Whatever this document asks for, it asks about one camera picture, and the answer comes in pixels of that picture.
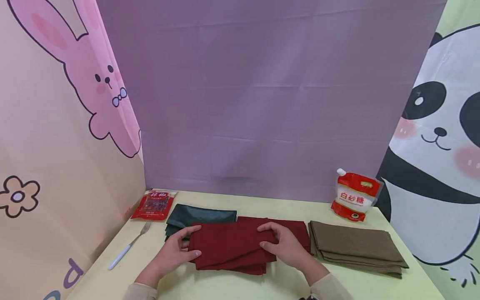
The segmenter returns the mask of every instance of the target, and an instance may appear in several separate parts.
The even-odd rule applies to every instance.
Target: dark red napkin
[[[304,249],[310,253],[310,236],[308,235],[307,226],[303,221],[293,221],[293,220],[275,220],[269,218],[254,218],[251,216],[239,216],[237,217],[237,222],[244,222],[249,221],[252,219],[259,219],[264,220],[260,222],[261,224],[268,223],[268,222],[275,222],[282,226],[287,227],[290,231],[295,235],[295,237],[299,240],[300,244],[304,247]]]
[[[252,275],[266,272],[266,263],[275,255],[260,247],[261,241],[275,243],[272,231],[258,232],[265,219],[252,218],[239,223],[201,224],[190,236],[189,251],[202,255],[194,260],[197,270],[232,270]]]

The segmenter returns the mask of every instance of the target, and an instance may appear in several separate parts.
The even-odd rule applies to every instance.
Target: white fork handle
[[[111,269],[113,269],[118,263],[119,261],[122,259],[122,257],[125,255],[125,253],[128,252],[128,250],[130,250],[130,247],[132,246],[132,244],[128,244],[127,247],[125,247],[119,255],[117,255],[117,257],[115,258],[115,260],[108,266],[108,270],[110,271]]]

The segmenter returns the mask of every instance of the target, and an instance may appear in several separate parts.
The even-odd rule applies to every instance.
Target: cartoon flower
[[[31,212],[38,205],[35,196],[40,191],[40,185],[34,180],[23,184],[12,175],[3,182],[3,189],[0,192],[0,209],[5,209],[10,218],[18,217],[22,211]]]

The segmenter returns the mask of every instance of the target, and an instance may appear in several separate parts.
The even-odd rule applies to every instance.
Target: pink blush
[[[103,94],[107,90],[107,87],[104,84],[99,84],[96,87],[97,94]]]
[[[417,127],[415,126],[414,122],[404,118],[400,118],[400,121],[395,128],[393,136],[398,139],[407,139],[413,136],[416,130]]]
[[[462,173],[480,180],[480,148],[469,146],[455,152],[455,164]]]
[[[95,3],[92,0],[85,1],[85,10],[88,15],[88,19],[90,20],[90,24],[93,28],[98,29],[100,21],[98,20],[98,16],[96,14],[96,7]]]
[[[121,81],[121,74],[120,74],[120,72],[118,72],[118,71],[115,72],[115,79],[117,79],[118,82]]]
[[[45,20],[36,13],[31,15],[32,21],[43,36],[60,49],[65,50],[67,48],[67,42],[62,37],[60,31],[53,26],[49,21]]]

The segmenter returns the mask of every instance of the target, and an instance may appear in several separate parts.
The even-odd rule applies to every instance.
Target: sleeve
[[[156,289],[141,283],[132,283],[128,286],[123,300],[155,300]]]
[[[311,287],[311,293],[309,299],[312,300],[353,300],[352,295],[332,274],[315,282]]]

